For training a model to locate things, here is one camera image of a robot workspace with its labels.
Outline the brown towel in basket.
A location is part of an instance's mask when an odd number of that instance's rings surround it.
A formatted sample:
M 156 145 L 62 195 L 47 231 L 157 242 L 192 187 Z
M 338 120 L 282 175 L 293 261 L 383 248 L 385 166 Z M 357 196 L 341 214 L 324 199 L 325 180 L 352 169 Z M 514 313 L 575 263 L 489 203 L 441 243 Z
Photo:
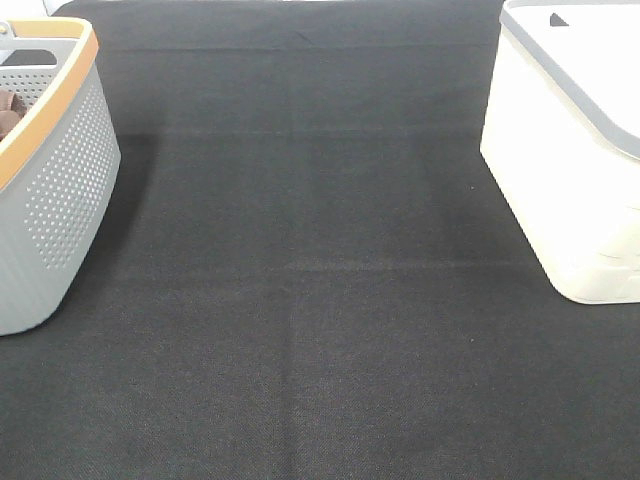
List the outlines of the brown towel in basket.
M 16 93 L 0 91 L 0 139 L 3 140 L 25 116 L 27 108 Z

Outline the black table cloth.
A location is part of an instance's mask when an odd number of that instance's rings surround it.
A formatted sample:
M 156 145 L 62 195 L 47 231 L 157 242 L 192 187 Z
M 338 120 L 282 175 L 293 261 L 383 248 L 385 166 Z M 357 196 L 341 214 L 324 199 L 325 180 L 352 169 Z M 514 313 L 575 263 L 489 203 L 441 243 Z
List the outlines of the black table cloth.
M 121 150 L 5 479 L 635 479 L 639 309 L 550 285 L 479 153 L 497 1 L 74 1 Z

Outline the white plastic storage bin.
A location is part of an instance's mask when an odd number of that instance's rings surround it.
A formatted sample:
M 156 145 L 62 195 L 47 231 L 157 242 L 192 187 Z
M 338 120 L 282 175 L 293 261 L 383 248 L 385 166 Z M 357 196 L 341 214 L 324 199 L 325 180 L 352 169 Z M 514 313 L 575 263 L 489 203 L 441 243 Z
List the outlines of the white plastic storage bin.
M 480 151 L 560 294 L 638 301 L 637 2 L 505 2 Z

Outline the grey perforated laundry basket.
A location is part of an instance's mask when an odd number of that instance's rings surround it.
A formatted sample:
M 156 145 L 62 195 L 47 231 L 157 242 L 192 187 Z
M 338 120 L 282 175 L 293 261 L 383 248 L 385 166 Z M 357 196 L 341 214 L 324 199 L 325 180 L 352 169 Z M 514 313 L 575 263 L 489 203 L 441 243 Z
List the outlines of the grey perforated laundry basket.
M 121 152 L 88 21 L 4 20 L 1 48 L 53 58 L 1 68 L 1 90 L 27 108 L 1 140 L 1 333 L 11 335 L 59 307 L 103 220 Z

